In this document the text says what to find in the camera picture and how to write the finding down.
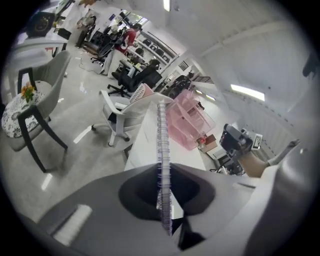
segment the pink storage organizer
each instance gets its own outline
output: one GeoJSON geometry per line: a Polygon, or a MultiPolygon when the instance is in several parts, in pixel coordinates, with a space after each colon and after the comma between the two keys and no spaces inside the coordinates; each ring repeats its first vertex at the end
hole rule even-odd
{"type": "Polygon", "coordinates": [[[187,150],[196,148],[196,140],[216,126],[199,101],[193,91],[183,90],[166,110],[169,137],[187,150]]]}

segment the flower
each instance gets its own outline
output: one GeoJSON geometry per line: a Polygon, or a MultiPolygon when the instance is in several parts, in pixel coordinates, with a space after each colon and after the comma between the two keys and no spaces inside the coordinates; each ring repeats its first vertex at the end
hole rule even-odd
{"type": "Polygon", "coordinates": [[[35,88],[28,81],[21,89],[21,95],[25,98],[26,102],[33,99],[35,88]]]}
{"type": "Polygon", "coordinates": [[[22,95],[22,96],[25,95],[26,90],[27,90],[27,87],[26,87],[26,86],[22,87],[22,89],[21,89],[21,95],[22,95]]]}

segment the white chair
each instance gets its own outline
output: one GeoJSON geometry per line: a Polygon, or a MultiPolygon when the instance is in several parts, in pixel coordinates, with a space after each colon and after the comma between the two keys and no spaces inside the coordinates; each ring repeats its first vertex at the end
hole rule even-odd
{"type": "Polygon", "coordinates": [[[126,142],[130,140],[127,132],[140,126],[151,102],[158,103],[164,100],[165,103],[171,103],[173,101],[171,98],[157,92],[133,103],[130,103],[128,98],[110,97],[106,90],[99,92],[99,98],[103,102],[102,113],[106,122],[94,124],[91,129],[96,131],[97,128],[101,127],[110,128],[111,137],[108,143],[110,147],[114,145],[116,136],[123,137],[126,142]],[[112,114],[116,115],[116,123],[108,120],[112,114]]]}

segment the red shirt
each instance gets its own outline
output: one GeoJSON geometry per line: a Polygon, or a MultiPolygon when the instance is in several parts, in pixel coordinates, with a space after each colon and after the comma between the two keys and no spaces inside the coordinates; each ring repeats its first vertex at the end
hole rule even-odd
{"type": "Polygon", "coordinates": [[[126,53],[127,48],[129,46],[129,43],[133,44],[135,39],[136,39],[136,31],[134,31],[133,28],[128,29],[125,33],[124,33],[124,41],[120,46],[117,46],[116,49],[120,52],[122,52],[123,54],[126,53]]]}

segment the cable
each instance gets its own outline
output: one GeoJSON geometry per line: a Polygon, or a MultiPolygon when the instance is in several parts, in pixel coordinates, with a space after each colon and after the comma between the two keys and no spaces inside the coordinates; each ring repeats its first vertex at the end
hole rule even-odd
{"type": "Polygon", "coordinates": [[[100,73],[97,73],[95,70],[87,70],[85,69],[84,67],[81,67],[80,65],[82,65],[82,58],[80,59],[80,63],[79,63],[79,68],[82,69],[82,70],[85,70],[85,71],[88,71],[88,72],[94,72],[96,73],[97,75],[100,75],[100,73]]]}

